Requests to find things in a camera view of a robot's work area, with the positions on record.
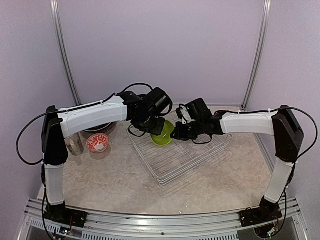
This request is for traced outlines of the lime green bowl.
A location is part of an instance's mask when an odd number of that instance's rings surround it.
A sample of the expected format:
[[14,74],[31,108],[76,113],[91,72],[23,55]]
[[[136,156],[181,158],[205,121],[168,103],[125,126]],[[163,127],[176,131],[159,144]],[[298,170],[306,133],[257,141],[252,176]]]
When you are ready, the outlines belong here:
[[150,135],[152,142],[160,147],[169,145],[173,141],[171,138],[171,133],[174,131],[174,129],[175,126],[173,123],[169,120],[166,120],[160,135]]

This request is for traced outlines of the small black plate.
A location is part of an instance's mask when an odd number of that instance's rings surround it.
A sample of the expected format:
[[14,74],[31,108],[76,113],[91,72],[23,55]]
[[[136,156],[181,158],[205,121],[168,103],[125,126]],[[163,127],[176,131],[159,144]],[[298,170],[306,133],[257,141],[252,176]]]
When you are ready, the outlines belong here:
[[86,133],[91,133],[91,134],[108,132],[110,129],[112,129],[116,125],[117,125],[116,122],[110,122],[110,123],[102,124],[102,125],[99,125],[96,127],[89,128],[89,129],[85,129],[83,131]]

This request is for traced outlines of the red white floral bowl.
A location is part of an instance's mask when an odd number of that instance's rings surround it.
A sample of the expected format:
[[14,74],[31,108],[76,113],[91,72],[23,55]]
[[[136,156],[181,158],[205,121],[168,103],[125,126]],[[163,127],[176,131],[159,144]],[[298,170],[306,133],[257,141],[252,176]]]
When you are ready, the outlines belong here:
[[88,138],[86,147],[95,154],[103,153],[109,145],[109,137],[103,133],[97,133]]

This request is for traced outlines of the tall patterned mug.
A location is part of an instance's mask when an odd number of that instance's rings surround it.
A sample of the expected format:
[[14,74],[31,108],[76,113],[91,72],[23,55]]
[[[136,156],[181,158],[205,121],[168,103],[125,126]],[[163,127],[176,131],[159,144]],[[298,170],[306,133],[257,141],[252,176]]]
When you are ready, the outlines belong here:
[[67,137],[65,139],[65,144],[73,156],[80,156],[84,152],[84,146],[79,133],[75,133],[72,136]]

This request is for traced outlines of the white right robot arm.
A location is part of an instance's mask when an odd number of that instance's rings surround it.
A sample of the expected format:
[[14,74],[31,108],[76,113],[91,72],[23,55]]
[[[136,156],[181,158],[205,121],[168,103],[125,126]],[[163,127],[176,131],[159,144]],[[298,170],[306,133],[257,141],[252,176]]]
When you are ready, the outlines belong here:
[[[306,111],[297,107],[282,105],[276,109],[256,111],[196,109],[179,106],[179,121],[170,136],[179,141],[196,142],[199,136],[224,136],[233,134],[252,134],[269,138],[273,146],[274,160],[271,179],[256,210],[256,218],[266,222],[275,212],[279,202],[293,177],[299,159],[317,143],[319,129],[315,119]],[[314,126],[314,140],[305,150],[304,131],[295,113],[306,116]]]

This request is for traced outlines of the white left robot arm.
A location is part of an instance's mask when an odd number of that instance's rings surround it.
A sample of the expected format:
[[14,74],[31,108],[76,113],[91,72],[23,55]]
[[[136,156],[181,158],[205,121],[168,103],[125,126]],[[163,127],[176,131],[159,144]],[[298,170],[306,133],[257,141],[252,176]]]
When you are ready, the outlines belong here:
[[170,97],[156,87],[147,94],[132,91],[114,93],[109,98],[81,106],[56,109],[49,107],[23,128],[44,118],[42,126],[43,158],[39,161],[44,172],[45,200],[49,212],[63,223],[70,218],[63,192],[64,165],[69,157],[65,140],[81,131],[101,125],[128,121],[137,130],[159,136],[165,124],[165,109],[173,107]]

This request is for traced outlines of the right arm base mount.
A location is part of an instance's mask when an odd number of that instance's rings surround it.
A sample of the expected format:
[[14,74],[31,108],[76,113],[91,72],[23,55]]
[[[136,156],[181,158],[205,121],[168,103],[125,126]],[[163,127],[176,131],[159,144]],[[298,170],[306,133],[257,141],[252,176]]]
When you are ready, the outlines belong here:
[[272,203],[263,197],[258,207],[247,208],[238,213],[242,227],[249,227],[279,220],[283,217],[279,203]]

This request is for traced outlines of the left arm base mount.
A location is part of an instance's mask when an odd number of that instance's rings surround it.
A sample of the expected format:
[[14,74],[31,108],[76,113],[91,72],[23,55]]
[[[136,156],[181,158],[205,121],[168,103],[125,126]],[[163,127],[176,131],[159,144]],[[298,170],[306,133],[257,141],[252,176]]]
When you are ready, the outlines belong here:
[[88,213],[82,210],[66,207],[66,203],[52,205],[47,204],[44,210],[44,218],[70,227],[84,228]]

